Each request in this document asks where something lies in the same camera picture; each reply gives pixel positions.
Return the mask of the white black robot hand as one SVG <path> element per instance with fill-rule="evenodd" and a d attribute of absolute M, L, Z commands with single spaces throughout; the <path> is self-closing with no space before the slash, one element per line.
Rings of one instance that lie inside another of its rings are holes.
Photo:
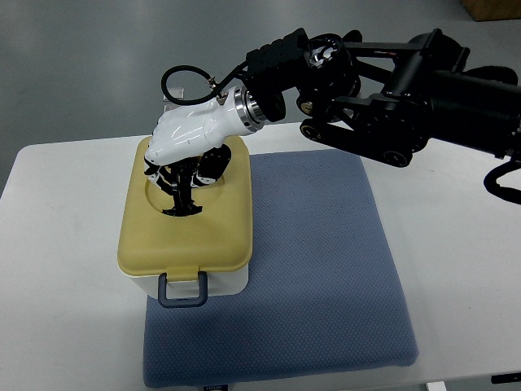
<path fill-rule="evenodd" d="M 172 195 L 180 186 L 174 168 L 194 161 L 188 186 L 215 183 L 224 173 L 230 153 L 222 146 L 229 136 L 249 135 L 262 129 L 266 117 L 247 89 L 227 91 L 225 102 L 213 98 L 206 103 L 182 106 L 158 120 L 144 155 L 145 175 L 163 192 Z"/>

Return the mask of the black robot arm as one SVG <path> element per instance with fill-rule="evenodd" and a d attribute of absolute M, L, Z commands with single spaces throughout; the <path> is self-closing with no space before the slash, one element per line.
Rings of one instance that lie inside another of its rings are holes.
<path fill-rule="evenodd" d="M 403 168 L 433 138 L 501 160 L 484 178 L 492 195 L 520 192 L 499 180 L 520 167 L 520 86 L 503 66 L 469 69 L 469 50 L 439 29 L 406 43 L 344 36 L 308 37 L 303 29 L 250 51 L 229 74 L 242 87 L 212 82 L 203 110 L 232 99 L 243 130 L 286 115 L 283 92 L 296 89 L 309 140 Z"/>

